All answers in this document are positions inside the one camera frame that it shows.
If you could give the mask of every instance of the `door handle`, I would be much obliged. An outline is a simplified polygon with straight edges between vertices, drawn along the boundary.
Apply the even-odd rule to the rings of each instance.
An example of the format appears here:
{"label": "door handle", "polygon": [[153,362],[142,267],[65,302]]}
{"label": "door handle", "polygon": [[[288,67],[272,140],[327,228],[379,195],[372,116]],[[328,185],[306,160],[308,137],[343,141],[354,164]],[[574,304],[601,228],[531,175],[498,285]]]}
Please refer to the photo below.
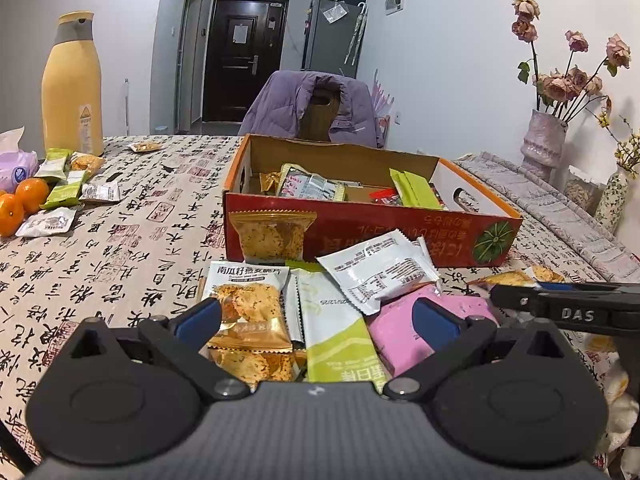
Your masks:
{"label": "door handle", "polygon": [[249,63],[253,65],[253,68],[251,69],[251,75],[256,75],[256,73],[258,72],[258,56],[254,56],[254,60],[250,61]]}

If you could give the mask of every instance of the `purple jacket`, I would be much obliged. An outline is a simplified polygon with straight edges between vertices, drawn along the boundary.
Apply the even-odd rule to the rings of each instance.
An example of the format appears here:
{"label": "purple jacket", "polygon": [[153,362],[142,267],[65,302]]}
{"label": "purple jacket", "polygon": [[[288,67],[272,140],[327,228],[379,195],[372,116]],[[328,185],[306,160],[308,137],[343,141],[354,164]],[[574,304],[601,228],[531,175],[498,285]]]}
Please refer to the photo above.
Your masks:
{"label": "purple jacket", "polygon": [[340,108],[329,128],[331,142],[382,147],[367,85],[323,72],[278,70],[271,74],[242,121],[239,135],[260,134],[295,139],[298,125],[316,88],[340,91]]}

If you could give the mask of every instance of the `cardboard box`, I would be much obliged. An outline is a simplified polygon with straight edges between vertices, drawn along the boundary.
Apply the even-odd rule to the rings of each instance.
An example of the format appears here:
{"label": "cardboard box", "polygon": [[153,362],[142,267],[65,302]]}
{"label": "cardboard box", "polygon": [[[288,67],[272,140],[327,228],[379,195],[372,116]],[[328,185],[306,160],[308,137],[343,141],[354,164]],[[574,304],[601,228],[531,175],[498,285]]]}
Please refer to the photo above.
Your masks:
{"label": "cardboard box", "polygon": [[[279,198],[260,193],[259,173],[291,162],[328,179],[359,182],[345,202]],[[435,184],[450,211],[375,204],[369,193],[393,187],[389,168],[420,174]],[[305,260],[400,229],[424,236],[437,267],[499,266],[522,224],[517,211],[471,175],[437,156],[249,135],[232,162],[223,190],[226,257],[241,262],[238,233],[228,214],[253,210],[315,211],[305,235]]]}

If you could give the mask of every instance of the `yellow flower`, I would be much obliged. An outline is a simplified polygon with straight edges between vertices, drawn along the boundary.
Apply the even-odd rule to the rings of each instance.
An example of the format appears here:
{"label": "yellow flower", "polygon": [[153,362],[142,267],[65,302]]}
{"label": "yellow flower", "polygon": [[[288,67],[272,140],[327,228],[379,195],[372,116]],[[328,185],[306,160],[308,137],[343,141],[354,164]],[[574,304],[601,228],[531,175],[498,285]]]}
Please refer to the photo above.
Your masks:
{"label": "yellow flower", "polygon": [[606,128],[611,124],[606,112],[602,112],[601,114],[597,115],[596,119],[598,120],[598,124],[601,128]]}

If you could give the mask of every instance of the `table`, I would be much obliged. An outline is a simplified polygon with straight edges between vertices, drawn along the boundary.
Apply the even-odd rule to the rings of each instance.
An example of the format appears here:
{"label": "table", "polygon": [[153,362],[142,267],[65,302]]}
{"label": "table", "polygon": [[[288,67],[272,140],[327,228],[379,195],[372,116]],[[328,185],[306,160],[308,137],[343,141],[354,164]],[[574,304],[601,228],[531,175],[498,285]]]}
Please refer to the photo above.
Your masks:
{"label": "table", "polygon": [[[149,137],[106,139],[107,162],[94,182],[117,175],[119,204],[85,208],[67,235],[0,242],[0,416],[36,460],[24,407],[78,323],[101,316],[112,327],[135,326],[153,314],[175,316],[196,301],[209,262],[225,256],[222,185],[241,138],[157,136],[160,152],[126,148],[142,139]],[[503,267],[441,273],[446,292],[459,294],[468,280],[530,264],[602,279],[527,214]],[[579,349],[582,335],[568,336]],[[601,379],[609,357],[579,354]],[[0,480],[19,476],[0,456]]]}

